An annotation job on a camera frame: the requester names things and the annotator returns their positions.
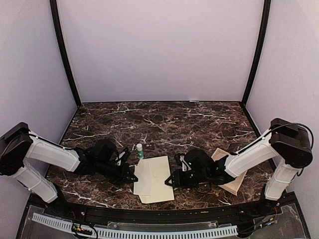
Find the cream paper envelope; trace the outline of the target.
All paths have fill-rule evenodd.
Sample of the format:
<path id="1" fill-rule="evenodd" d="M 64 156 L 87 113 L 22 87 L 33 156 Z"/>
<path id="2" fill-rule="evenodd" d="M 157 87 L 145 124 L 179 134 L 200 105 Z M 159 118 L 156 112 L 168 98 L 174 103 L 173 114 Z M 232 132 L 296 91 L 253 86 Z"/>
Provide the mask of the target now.
<path id="1" fill-rule="evenodd" d="M 138 181 L 134 183 L 133 194 L 138 195 L 143 204 L 174 200 L 172 187 L 164 183 L 170 176 L 167 156 L 141 159 L 134 174 Z"/>

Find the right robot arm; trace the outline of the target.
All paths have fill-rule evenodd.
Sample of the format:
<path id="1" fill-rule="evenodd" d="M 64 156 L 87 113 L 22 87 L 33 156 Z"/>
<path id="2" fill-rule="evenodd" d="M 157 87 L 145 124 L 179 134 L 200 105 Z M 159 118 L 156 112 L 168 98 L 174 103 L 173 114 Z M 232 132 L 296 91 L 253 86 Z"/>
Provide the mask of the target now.
<path id="1" fill-rule="evenodd" d="M 314 134 L 309 127 L 275 118 L 252 143 L 217 161 L 202 149 L 176 154 L 175 160 L 180 168 L 164 183 L 173 188 L 192 188 L 201 183 L 224 185 L 249 169 L 279 157 L 280 163 L 265 186 L 264 197 L 254 206 L 257 215 L 265 216 L 273 209 L 273 201 L 279 200 L 293 179 L 311 164 L 313 146 Z"/>

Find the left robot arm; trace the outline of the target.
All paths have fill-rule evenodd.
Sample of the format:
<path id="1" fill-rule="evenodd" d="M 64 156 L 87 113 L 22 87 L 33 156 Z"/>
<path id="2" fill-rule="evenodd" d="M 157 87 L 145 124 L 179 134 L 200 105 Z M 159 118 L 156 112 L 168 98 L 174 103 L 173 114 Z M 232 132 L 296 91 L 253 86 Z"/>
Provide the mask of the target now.
<path id="1" fill-rule="evenodd" d="M 70 213 L 70 205 L 63 201 L 60 189 L 46 180 L 28 163 L 28 159 L 55 165 L 77 175 L 98 173 L 113 184 L 127 184 L 138 181 L 127 163 L 129 156 L 127 148 L 119 152 L 108 139 L 98 140 L 86 149 L 64 147 L 40 137 L 24 122 L 15 125 L 0 138 L 0 174 L 16 179 L 51 204 L 52 211 L 59 217 Z"/>

